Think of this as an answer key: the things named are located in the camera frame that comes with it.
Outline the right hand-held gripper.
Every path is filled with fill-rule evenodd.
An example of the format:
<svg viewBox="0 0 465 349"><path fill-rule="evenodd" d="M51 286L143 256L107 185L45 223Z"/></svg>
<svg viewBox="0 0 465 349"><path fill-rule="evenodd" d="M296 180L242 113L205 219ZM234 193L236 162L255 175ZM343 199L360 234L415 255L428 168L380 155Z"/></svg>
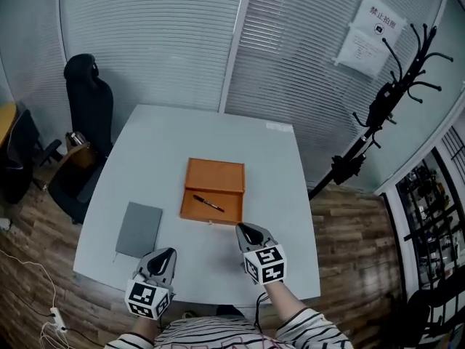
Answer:
<svg viewBox="0 0 465 349"><path fill-rule="evenodd" d="M271 233L249 222L240 222L235 227L238 245L243 254L245 272L255 284L267 285L283 281L287 276L287 258L281 244L251 251L250 246L275 244Z"/></svg>

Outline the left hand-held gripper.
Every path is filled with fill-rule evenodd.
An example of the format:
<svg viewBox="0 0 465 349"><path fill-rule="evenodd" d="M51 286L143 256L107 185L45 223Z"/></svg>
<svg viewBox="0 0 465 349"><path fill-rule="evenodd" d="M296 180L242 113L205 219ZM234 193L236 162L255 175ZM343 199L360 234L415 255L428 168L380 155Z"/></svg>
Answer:
<svg viewBox="0 0 465 349"><path fill-rule="evenodd" d="M126 285L124 302L130 313L159 319L174 296L171 285L175 274L177 252L174 248L157 249L146 254L139 262L137 276L129 279Z"/></svg>

